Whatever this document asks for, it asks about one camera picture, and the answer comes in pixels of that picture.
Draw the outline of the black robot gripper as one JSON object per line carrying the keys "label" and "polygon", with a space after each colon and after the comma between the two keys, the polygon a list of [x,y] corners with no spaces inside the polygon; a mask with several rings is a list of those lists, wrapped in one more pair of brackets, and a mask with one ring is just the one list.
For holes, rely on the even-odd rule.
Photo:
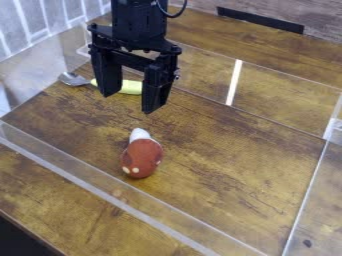
{"label": "black robot gripper", "polygon": [[144,71],[142,111],[151,114],[167,102],[182,48],[166,39],[168,0],[111,0],[112,22],[88,26],[91,63],[104,97],[122,89],[122,67]]}

